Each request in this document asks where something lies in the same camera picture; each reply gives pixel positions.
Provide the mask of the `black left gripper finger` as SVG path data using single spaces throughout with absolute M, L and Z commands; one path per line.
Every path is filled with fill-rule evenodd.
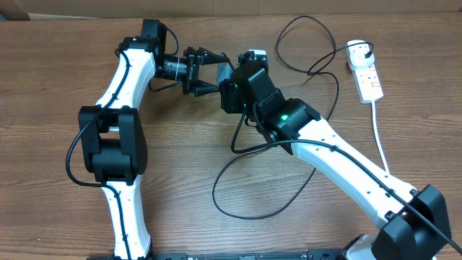
M 195 97 L 200 97 L 210 93 L 219 92 L 219 86 L 196 79 L 190 81 L 190 92 L 193 93 Z
M 227 63 L 229 61 L 227 56 L 212 53 L 202 47 L 199 47 L 197 50 L 197 56 L 199 57 L 200 65 L 220 64 Z

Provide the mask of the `Samsung Galaxy smartphone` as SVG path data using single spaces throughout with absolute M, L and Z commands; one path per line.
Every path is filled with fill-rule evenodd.
M 217 73 L 216 73 L 217 83 L 221 84 L 226 79 L 230 79 L 232 73 L 233 73 L 233 68 L 230 65 L 229 61 L 218 64 Z

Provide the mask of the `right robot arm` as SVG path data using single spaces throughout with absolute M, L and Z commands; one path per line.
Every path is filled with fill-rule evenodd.
M 393 177 L 344 141 L 320 113 L 298 98 L 284 98 L 268 73 L 265 51 L 249 50 L 239 64 L 219 64 L 222 109 L 249 118 L 266 143 L 233 148 L 238 157 L 282 147 L 334 182 L 378 229 L 340 250 L 338 259 L 434 259 L 451 236 L 444 196 Z

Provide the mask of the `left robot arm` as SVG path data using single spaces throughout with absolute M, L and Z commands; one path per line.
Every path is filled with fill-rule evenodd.
M 94 187 L 103 190 L 115 236 L 111 259 L 154 259 L 141 199 L 141 180 L 147 168 L 148 149 L 139 106 L 154 78 L 181 83 L 184 93 L 195 96 L 218 87 L 198 78 L 199 67 L 227 64 L 225 54 L 189 47 L 179 56 L 166 53 L 170 28 L 158 19 L 144 19 L 141 34 L 126 37 L 115 53 L 117 70 L 94 106 L 81 107 L 79 133 L 84 165 L 94 175 Z

